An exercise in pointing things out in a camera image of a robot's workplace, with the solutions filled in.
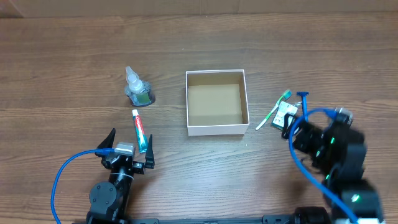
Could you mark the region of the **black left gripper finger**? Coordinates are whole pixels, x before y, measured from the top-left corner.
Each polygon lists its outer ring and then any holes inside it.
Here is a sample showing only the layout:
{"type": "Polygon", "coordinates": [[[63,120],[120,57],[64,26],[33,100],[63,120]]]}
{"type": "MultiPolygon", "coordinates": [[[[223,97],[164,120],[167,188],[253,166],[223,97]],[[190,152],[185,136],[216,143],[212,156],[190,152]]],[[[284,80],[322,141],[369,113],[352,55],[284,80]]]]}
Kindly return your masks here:
{"type": "Polygon", "coordinates": [[[152,135],[150,135],[150,138],[149,138],[149,141],[148,141],[148,146],[147,146],[145,159],[146,159],[145,168],[146,169],[153,169],[155,167],[155,160],[154,160],[154,153],[153,153],[152,135]]]}
{"type": "Polygon", "coordinates": [[[110,149],[113,147],[116,129],[113,128],[108,136],[98,145],[98,149],[110,149]]]}

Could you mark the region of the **green white floss packet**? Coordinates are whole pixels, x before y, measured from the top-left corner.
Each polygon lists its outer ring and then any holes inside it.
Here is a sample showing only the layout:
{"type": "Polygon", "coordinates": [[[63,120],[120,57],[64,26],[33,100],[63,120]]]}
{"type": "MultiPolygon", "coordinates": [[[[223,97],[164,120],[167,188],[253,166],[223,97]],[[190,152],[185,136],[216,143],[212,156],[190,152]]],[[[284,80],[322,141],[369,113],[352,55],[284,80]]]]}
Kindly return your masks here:
{"type": "Polygon", "coordinates": [[[279,104],[279,107],[274,116],[274,119],[271,122],[271,125],[282,130],[284,127],[284,123],[285,123],[285,121],[284,121],[285,115],[286,114],[295,115],[297,113],[297,111],[298,111],[298,108],[296,106],[282,101],[279,104]]]}

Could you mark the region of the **green white toothbrush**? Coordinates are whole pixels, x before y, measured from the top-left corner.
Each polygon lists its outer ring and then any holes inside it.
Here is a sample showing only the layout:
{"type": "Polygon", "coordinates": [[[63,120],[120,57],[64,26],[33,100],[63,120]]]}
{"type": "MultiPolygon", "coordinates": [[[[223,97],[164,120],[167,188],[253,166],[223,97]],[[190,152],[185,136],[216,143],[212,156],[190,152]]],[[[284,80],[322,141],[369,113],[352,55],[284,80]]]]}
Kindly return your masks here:
{"type": "Polygon", "coordinates": [[[279,107],[281,101],[282,100],[288,100],[291,96],[292,96],[292,91],[291,90],[285,90],[283,92],[283,94],[279,97],[279,99],[276,101],[273,109],[271,109],[271,111],[267,114],[267,116],[257,125],[255,130],[258,131],[259,129],[261,129],[265,125],[267,120],[271,117],[271,115],[274,113],[274,111],[279,107]]]}

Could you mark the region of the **blue disposable razor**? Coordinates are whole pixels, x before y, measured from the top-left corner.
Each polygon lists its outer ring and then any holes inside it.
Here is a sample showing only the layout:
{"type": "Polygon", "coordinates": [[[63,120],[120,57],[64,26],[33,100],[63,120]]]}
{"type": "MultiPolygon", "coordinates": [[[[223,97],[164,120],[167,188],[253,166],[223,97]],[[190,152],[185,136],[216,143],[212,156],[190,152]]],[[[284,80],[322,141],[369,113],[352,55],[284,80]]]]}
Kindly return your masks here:
{"type": "Polygon", "coordinates": [[[305,121],[308,121],[308,107],[307,107],[307,96],[309,92],[307,91],[298,91],[297,96],[302,99],[302,114],[304,116],[305,121]]]}

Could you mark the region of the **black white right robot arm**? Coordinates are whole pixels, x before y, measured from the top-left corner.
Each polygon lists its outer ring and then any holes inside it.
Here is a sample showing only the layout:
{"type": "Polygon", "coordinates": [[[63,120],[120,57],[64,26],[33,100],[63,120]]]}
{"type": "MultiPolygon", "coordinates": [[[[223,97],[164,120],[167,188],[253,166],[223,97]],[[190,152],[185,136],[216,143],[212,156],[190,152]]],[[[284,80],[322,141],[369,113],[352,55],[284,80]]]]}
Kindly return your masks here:
{"type": "Polygon", "coordinates": [[[351,127],[350,111],[325,110],[331,119],[329,127],[321,129],[308,122],[306,116],[287,113],[284,116],[282,137],[289,142],[289,150],[304,176],[323,194],[323,207],[299,207],[289,223],[384,223],[379,194],[364,179],[364,160],[367,147],[364,134],[351,127]],[[294,155],[300,151],[308,155],[312,167],[324,175],[317,181],[294,155]]]}

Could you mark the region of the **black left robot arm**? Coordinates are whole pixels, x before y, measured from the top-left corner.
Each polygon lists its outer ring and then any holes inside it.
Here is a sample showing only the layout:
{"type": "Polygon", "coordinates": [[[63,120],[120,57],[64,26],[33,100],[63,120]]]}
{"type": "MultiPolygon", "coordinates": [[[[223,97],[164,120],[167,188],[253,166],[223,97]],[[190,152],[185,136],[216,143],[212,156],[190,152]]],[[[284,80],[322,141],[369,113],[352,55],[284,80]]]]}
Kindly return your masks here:
{"type": "Polygon", "coordinates": [[[134,160],[135,147],[128,142],[120,142],[113,147],[116,130],[98,145],[98,149],[111,149],[111,152],[97,152],[101,164],[110,170],[109,179],[95,184],[89,193],[90,210],[86,223],[130,223],[126,215],[134,175],[144,174],[146,169],[155,166],[152,137],[148,140],[145,162],[134,160]]]}

